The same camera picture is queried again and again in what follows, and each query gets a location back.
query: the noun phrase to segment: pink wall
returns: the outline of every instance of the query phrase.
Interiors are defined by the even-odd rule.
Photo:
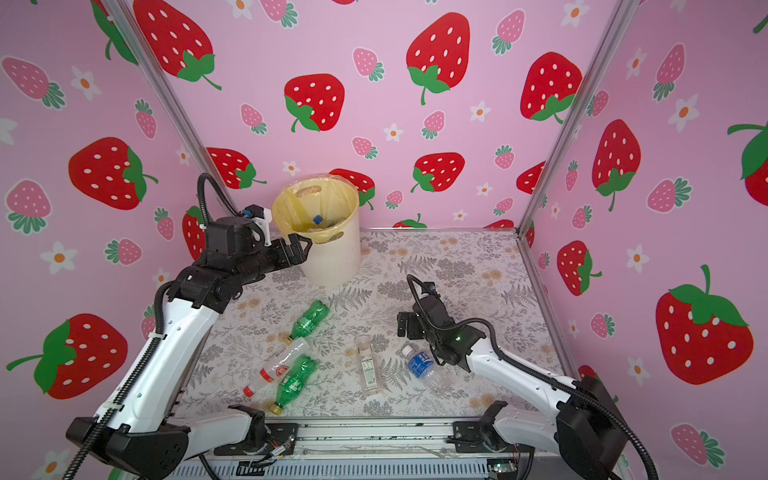
[[[283,12],[265,11],[262,2],[253,0],[241,4],[220,0],[214,7],[209,2],[173,0],[172,6],[164,6],[158,0],[136,0],[134,12],[205,145],[239,152],[253,163],[256,181],[266,182],[248,181],[243,191],[233,192],[238,203],[271,204],[292,180],[341,168],[358,173],[358,180],[364,175],[368,186],[375,185],[363,199],[364,227],[391,227],[401,220],[417,220],[419,214],[429,227],[484,227],[498,220],[518,223],[530,199],[529,193],[518,189],[518,178],[522,184],[535,178],[528,177],[529,173],[538,175],[536,166],[545,160],[560,127],[549,113],[543,115],[547,118],[543,121],[524,117],[521,102],[530,117],[550,96],[557,94],[563,100],[578,87],[581,75],[577,70],[586,70],[615,2],[566,3],[299,0],[289,2]],[[179,17],[175,8],[186,18]],[[164,17],[160,10],[169,16]],[[514,11],[518,13],[502,22]],[[438,22],[435,40],[430,33],[412,46],[433,22]],[[516,35],[520,25],[521,34]],[[449,34],[451,27],[455,30]],[[498,31],[512,48],[499,45],[497,55],[494,39]],[[362,51],[355,59],[358,48]],[[180,62],[185,62],[181,54],[187,49],[194,58],[184,63],[187,67],[180,73]],[[534,62],[548,52],[558,55],[544,57],[533,68],[533,86],[538,87],[534,93],[526,76]],[[200,61],[211,53],[215,60]],[[366,67],[379,62],[382,78]],[[560,69],[551,70],[557,63]],[[440,68],[436,84],[428,84],[419,73],[422,66],[430,65]],[[424,87],[414,83],[408,66],[415,66],[417,82],[429,87],[426,105],[420,101]],[[544,67],[542,75],[539,70]],[[292,80],[315,74],[333,77]],[[312,94],[314,88],[328,85],[333,89],[327,94]],[[300,107],[310,99],[305,114],[310,116],[313,109],[316,113],[306,124],[316,125],[319,131],[308,130],[302,123],[296,124],[295,133],[291,131],[297,117],[286,108],[286,86],[299,116]],[[433,93],[447,87],[449,91]],[[342,107],[329,109],[342,101]],[[243,104],[249,106],[245,122]],[[483,115],[478,118],[480,110]],[[258,127],[262,122],[266,132]],[[437,137],[427,140],[422,136],[425,123]],[[391,135],[393,125],[395,137]],[[503,157],[497,163],[496,152],[503,145],[512,149],[511,163],[512,156],[504,151],[499,152]],[[367,158],[371,147],[376,148],[376,157]],[[225,153],[218,152],[217,158]],[[461,157],[439,155],[450,153]],[[413,177],[416,161],[431,154],[438,155],[427,157],[429,168],[422,171],[438,177],[431,183],[422,179],[422,183],[428,189],[431,185],[434,193],[424,191]],[[451,168],[440,167],[443,157],[445,162],[455,162]],[[451,174],[461,163],[460,174]],[[223,176],[233,181],[230,186],[244,185],[234,172],[221,167]],[[492,188],[487,196],[482,194],[484,187]],[[402,192],[402,201],[393,195],[389,199],[395,198],[400,205],[389,209],[388,196],[396,190]]]
[[[764,131],[727,131],[766,121],[768,31],[753,33],[766,10],[685,4],[637,10],[601,84],[607,104],[599,95],[535,218],[532,251],[577,366],[618,396],[662,478],[764,478],[754,439],[766,427],[768,150]],[[670,81],[654,100],[656,83]],[[606,183],[612,167],[623,175]],[[758,170],[746,186],[743,167]],[[586,290],[585,247],[602,272]],[[634,451],[629,459],[643,478]]]
[[[0,19],[0,57],[24,59],[47,76],[29,74],[34,66],[7,58],[2,61],[0,190],[7,207],[5,216],[13,215],[14,220],[4,221],[0,228],[5,272],[0,302],[2,365],[44,353],[48,334],[65,320],[69,319],[70,326],[69,333],[56,330],[61,337],[51,344],[45,358],[24,362],[12,371],[3,369],[0,374],[0,418],[5,433],[0,449],[5,478],[61,476],[75,452],[64,437],[70,421],[95,411],[144,345],[141,324],[157,288],[158,271],[175,276],[191,260],[181,224],[186,209],[196,201],[199,170],[194,161],[180,162],[177,151],[183,149],[182,141],[140,68],[123,59],[113,45],[111,60],[107,60],[107,43],[90,2],[13,2]],[[51,95],[55,88],[48,83],[54,82],[65,105],[58,110],[47,108],[16,88],[9,75],[33,97]],[[33,76],[43,80],[37,85],[47,92],[32,93]],[[154,138],[148,138],[137,122],[134,105],[139,99],[151,106],[156,126],[142,117]],[[71,163],[76,153],[106,137],[119,141],[103,141],[98,151],[85,151]],[[144,173],[159,181],[147,180],[141,202],[136,201],[136,183],[125,183],[122,177],[125,145],[141,159]],[[113,146],[118,151],[112,152]],[[24,179],[35,183],[21,185],[12,193]],[[89,194],[101,195],[104,202],[81,192],[72,179]],[[33,194],[40,189],[50,210],[44,199]],[[111,202],[130,210],[113,208]],[[164,220],[162,226],[165,235],[172,235],[170,240],[158,231],[158,207],[170,215],[171,220]],[[19,212],[38,219],[25,220]],[[25,235],[25,221],[39,231],[30,228]],[[171,221],[173,226],[167,230]],[[135,253],[131,257],[124,250],[116,264],[104,253],[112,240],[123,239],[141,248],[141,257],[128,265],[123,263],[131,262]],[[99,318],[79,316],[82,313]],[[76,357],[67,365],[73,354]],[[78,478],[107,478],[109,471],[89,459]]]

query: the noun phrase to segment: bottle label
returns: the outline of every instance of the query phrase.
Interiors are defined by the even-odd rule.
[[[408,368],[416,376],[417,379],[422,378],[424,371],[427,370],[434,362],[424,352],[416,353],[410,362],[408,362]]]

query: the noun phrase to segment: wire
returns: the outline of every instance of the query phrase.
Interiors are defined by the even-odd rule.
[[[486,319],[472,317],[466,320],[462,320],[459,323],[456,323],[455,325],[451,325],[449,327],[440,327],[432,323],[432,321],[429,318],[429,315],[424,310],[424,307],[422,306],[421,299],[419,299],[419,295],[416,292],[416,287],[413,285],[413,283],[417,283],[423,288],[424,290],[429,291],[430,289],[426,287],[426,285],[416,278],[415,276],[408,274],[406,276],[406,280],[408,280],[408,287],[411,289],[411,294],[413,295],[413,298],[416,300],[416,305],[419,307],[419,310],[421,311],[421,316],[424,317],[424,320],[429,324],[430,327],[432,327],[434,330],[437,330],[439,332],[450,332],[455,329],[461,328],[465,325],[468,325],[469,323],[482,323],[485,325],[485,327],[488,329],[488,334],[491,340],[491,347],[493,348],[493,351],[496,353],[498,358],[506,363],[509,363],[510,365],[514,366],[516,369],[521,370],[523,373],[527,373],[528,375],[541,380],[542,382],[548,384],[553,389],[558,389],[563,392],[566,392],[570,394],[573,397],[576,397],[583,403],[586,403],[590,407],[594,408],[595,410],[598,410],[601,414],[605,415],[608,420],[611,421],[612,424],[617,426],[629,439],[630,443],[634,447],[635,450],[637,450],[637,454],[640,456],[640,460],[643,461],[643,465],[645,467],[645,472],[647,473],[648,480],[658,480],[659,475],[656,472],[656,466],[654,465],[654,461],[650,458],[650,454],[648,453],[648,450],[646,450],[645,446],[643,445],[643,442],[640,441],[640,439],[637,437],[637,434],[632,431],[632,429],[629,428],[629,425],[618,415],[616,415],[612,410],[610,410],[608,407],[604,406],[602,403],[597,401],[596,399],[590,397],[589,395],[578,391],[576,388],[567,386],[564,383],[559,382],[558,380],[548,377],[544,375],[543,373],[537,372],[536,370],[523,365],[522,363],[516,361],[515,359],[511,358],[510,356],[507,356],[504,351],[499,348],[498,343],[496,343],[496,330],[493,328],[493,325]]]

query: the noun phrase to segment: floral tablecloth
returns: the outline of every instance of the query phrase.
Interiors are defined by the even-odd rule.
[[[501,386],[447,365],[443,368],[454,382],[450,395],[434,395],[407,370],[399,355],[406,339],[396,334],[397,312],[413,304],[405,280],[412,273],[437,284],[451,316],[490,320],[502,347],[560,374],[514,236],[400,230],[362,232],[361,237],[362,266],[342,286],[314,286],[297,267],[247,286],[210,331],[176,416],[204,415],[238,403],[268,411],[275,386],[252,399],[243,387],[262,360],[284,348],[294,321],[315,299],[332,310],[309,338],[318,369],[283,417],[471,417],[496,399],[532,409]],[[385,386],[370,397],[360,392],[356,366],[354,340],[362,334],[372,338]],[[426,341],[415,344],[429,351]]]

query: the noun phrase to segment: water bottle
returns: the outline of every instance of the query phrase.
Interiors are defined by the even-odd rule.
[[[408,362],[408,370],[424,385],[439,396],[447,396],[453,381],[438,370],[435,362],[423,351],[416,351],[412,346],[402,348],[402,354]]]

